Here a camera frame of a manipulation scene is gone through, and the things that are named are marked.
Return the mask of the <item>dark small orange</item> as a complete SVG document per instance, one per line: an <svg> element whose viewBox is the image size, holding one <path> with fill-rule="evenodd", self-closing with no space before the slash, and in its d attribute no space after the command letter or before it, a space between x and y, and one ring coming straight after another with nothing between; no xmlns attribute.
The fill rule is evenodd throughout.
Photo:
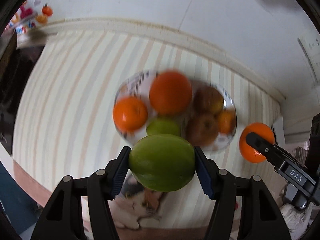
<svg viewBox="0 0 320 240"><path fill-rule="evenodd" d="M234 110L223 110L217 116L217 125L222 134L231 134L236 126L236 113Z"/></svg>

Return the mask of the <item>brown apple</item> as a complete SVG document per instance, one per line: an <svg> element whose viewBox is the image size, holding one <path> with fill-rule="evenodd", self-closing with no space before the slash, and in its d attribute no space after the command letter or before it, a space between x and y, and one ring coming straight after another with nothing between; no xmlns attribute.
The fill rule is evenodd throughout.
<svg viewBox="0 0 320 240"><path fill-rule="evenodd" d="M215 117L210 113L193 116L185 128L185 138L193 146L207 147L219 134Z"/></svg>
<svg viewBox="0 0 320 240"><path fill-rule="evenodd" d="M210 112L213 115L223 110L224 99L222 94L214 87L199 88L194 96L193 107L196 112Z"/></svg>

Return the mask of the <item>small mandarin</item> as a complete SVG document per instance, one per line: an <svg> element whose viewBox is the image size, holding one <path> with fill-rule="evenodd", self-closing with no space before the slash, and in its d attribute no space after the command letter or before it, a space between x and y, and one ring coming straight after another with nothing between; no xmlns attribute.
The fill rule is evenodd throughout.
<svg viewBox="0 0 320 240"><path fill-rule="evenodd" d="M113 120L121 132L134 132L140 129L148 119L145 103L134 96L121 98L113 108Z"/></svg>

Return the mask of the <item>large orange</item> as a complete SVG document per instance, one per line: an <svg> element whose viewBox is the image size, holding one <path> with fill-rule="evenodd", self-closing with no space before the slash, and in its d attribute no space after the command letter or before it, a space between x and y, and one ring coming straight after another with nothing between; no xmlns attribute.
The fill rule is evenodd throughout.
<svg viewBox="0 0 320 240"><path fill-rule="evenodd" d="M177 71L166 71L157 75L150 87L151 107L161 115L183 113L192 99L192 86L189 79Z"/></svg>

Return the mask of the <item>white paper on black device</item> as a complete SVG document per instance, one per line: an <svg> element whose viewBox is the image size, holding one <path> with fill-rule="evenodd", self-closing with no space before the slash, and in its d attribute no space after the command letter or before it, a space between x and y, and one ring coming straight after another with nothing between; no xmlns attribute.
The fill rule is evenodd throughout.
<svg viewBox="0 0 320 240"><path fill-rule="evenodd" d="M274 133L276 144L280 147L285 146L286 142L285 142L284 124L283 124L282 115L273 122L271 129Z"/></svg>

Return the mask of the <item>oval floral ceramic plate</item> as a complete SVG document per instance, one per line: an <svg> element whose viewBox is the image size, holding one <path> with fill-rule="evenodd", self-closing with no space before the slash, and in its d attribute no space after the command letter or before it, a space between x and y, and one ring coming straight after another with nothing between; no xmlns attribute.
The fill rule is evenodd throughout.
<svg viewBox="0 0 320 240"><path fill-rule="evenodd" d="M235 103L216 83L177 70L144 70L116 93L112 118L131 145L153 134L173 134L205 151L226 148L236 132Z"/></svg>

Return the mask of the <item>striped cat tablecloth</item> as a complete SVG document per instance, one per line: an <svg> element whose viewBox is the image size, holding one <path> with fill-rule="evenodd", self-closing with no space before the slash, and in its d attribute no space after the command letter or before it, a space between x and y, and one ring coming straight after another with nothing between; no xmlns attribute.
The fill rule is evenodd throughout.
<svg viewBox="0 0 320 240"><path fill-rule="evenodd" d="M23 91L14 128L15 180L45 205L64 175L86 177L116 157L125 141L112 120L114 97L142 70L174 68L220 84L235 102L237 135L272 124L280 105L228 68L184 48L111 31L49 37Z"/></svg>

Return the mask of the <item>black gas stove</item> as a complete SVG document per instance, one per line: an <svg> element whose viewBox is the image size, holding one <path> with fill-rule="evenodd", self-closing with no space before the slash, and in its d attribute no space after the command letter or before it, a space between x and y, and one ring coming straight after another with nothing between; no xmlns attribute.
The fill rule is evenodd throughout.
<svg viewBox="0 0 320 240"><path fill-rule="evenodd" d="M12 155L18 107L44 47L17 48L17 34L1 36L1 144Z"/></svg>

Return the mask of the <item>white wall socket left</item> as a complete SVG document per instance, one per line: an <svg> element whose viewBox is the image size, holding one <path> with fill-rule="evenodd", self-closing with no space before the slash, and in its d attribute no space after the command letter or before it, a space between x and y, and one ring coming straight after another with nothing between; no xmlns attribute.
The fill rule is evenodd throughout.
<svg viewBox="0 0 320 240"><path fill-rule="evenodd" d="M310 62L315 79L319 82L319 32L316 29L309 29L298 39Z"/></svg>

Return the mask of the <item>colourful wall stickers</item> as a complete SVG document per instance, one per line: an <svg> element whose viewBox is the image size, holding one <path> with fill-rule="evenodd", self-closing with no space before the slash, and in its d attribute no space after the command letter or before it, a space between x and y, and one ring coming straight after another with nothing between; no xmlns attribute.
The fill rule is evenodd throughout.
<svg viewBox="0 0 320 240"><path fill-rule="evenodd" d="M5 31L14 29L17 35L47 25L54 14L53 0L25 0L7 24Z"/></svg>

